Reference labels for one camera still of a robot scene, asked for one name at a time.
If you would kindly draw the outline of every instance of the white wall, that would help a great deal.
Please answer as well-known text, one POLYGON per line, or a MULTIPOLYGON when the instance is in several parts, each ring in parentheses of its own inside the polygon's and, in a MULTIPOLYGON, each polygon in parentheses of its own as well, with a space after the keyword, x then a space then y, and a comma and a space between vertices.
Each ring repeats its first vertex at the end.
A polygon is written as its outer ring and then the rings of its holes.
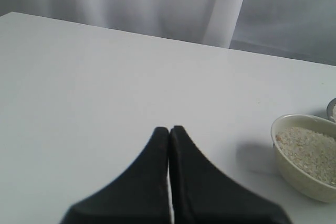
POLYGON ((336 59, 336 0, 244 0, 233 39, 336 59))

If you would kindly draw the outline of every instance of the black plastic piece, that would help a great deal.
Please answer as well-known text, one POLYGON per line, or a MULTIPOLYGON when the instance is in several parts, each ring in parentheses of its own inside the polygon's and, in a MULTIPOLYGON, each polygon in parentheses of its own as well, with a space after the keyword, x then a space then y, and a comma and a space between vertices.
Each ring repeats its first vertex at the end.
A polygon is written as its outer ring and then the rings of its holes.
POLYGON ((115 181, 73 205, 61 224, 169 224, 167 147, 158 127, 144 150, 115 181))
POLYGON ((171 130, 169 148, 175 224, 291 223, 281 207, 220 172, 182 126, 171 130))

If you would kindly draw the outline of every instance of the black object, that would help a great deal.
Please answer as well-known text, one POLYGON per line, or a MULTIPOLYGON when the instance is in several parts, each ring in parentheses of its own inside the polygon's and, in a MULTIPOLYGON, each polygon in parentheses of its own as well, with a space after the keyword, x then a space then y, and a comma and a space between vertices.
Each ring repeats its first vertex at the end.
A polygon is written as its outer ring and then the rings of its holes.
POLYGON ((167 145, 158 127, 139 157, 111 184, 73 205, 62 224, 168 224, 167 145))
POLYGON ((285 212, 221 173, 182 126, 171 130, 170 182, 175 224, 290 224, 285 212))

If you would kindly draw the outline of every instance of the sheer curtain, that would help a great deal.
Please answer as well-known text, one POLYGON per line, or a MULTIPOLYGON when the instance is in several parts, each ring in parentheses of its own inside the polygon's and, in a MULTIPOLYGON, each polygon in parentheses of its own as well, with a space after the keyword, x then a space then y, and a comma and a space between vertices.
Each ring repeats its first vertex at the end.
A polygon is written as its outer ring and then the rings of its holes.
POLYGON ((243 0, 0 0, 10 11, 228 47, 243 0))

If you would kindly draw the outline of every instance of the background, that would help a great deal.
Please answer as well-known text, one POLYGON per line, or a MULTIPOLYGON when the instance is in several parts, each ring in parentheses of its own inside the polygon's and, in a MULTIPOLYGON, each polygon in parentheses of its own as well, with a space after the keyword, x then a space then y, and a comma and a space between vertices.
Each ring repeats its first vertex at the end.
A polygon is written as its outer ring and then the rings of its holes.
POLYGON ((336 65, 335 0, 0 0, 11 11, 336 65))

